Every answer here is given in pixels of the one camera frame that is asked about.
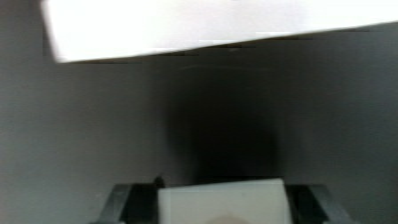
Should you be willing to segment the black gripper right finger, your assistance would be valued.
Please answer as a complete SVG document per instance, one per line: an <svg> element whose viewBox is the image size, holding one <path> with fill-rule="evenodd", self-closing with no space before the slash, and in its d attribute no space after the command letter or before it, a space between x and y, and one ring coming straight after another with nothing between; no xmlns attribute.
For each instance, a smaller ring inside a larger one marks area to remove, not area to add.
<svg viewBox="0 0 398 224"><path fill-rule="evenodd" d="M286 186L293 224L356 224L325 185Z"/></svg>

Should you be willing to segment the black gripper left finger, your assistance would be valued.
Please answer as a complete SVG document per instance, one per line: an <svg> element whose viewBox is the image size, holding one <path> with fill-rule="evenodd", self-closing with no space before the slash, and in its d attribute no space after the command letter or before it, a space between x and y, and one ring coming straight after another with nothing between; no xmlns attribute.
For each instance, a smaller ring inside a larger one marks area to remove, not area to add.
<svg viewBox="0 0 398 224"><path fill-rule="evenodd" d="M117 184L94 224L158 224L157 193L153 184Z"/></svg>

